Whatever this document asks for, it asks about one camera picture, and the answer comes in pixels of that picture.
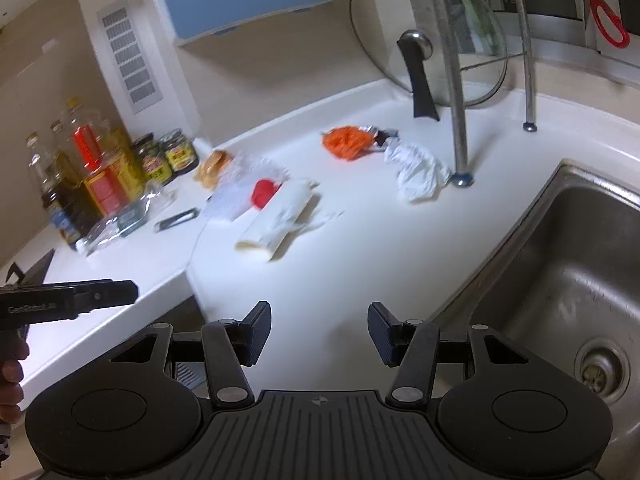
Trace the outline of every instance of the crosshair logo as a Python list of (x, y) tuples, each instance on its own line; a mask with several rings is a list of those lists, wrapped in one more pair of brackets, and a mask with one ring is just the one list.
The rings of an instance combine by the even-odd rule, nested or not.
[(317, 397), (314, 397), (313, 399), (311, 399), (311, 402), (314, 403), (316, 406), (324, 406), (326, 403), (329, 402), (329, 399), (318, 395)]

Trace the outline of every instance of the sink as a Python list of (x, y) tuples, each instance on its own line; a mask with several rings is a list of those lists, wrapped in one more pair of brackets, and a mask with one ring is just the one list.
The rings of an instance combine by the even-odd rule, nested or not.
[(598, 473), (640, 479), (638, 194), (561, 165), (434, 321), (491, 326), (591, 388), (614, 421)]

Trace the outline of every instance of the orange plastic bag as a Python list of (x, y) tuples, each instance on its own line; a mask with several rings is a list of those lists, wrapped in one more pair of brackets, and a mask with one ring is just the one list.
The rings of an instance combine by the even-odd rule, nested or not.
[(322, 145), (338, 158), (353, 160), (373, 144), (373, 134), (357, 126), (334, 128), (322, 137)]

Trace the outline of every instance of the human hand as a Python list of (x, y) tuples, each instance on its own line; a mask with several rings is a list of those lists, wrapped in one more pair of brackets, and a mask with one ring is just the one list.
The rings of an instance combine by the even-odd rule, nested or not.
[[(15, 356), (24, 361), (29, 355), (29, 346), (21, 338), (15, 338)], [(22, 366), (18, 361), (0, 362), (0, 422), (15, 424), (20, 420), (20, 407), (24, 395), (20, 381), (23, 378)]]

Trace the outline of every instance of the metal pole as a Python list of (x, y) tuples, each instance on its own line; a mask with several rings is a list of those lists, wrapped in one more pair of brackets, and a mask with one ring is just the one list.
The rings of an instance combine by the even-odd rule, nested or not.
[(456, 157), (456, 172), (451, 182), (457, 187), (468, 187), (474, 182), (469, 171), (468, 147), (466, 145), (465, 101), (462, 89), (462, 73), (458, 59), (458, 46), (451, 28), (451, 13), (447, 0), (433, 0), (440, 41), (442, 59), (447, 75), (449, 99), (451, 100), (451, 119), (453, 123), (453, 145)]
[(518, 20), (522, 31), (522, 50), (524, 52), (524, 89), (527, 96), (527, 119), (522, 125), (526, 132), (536, 132), (536, 74), (533, 66), (533, 49), (531, 47), (531, 31), (524, 0), (516, 0)]

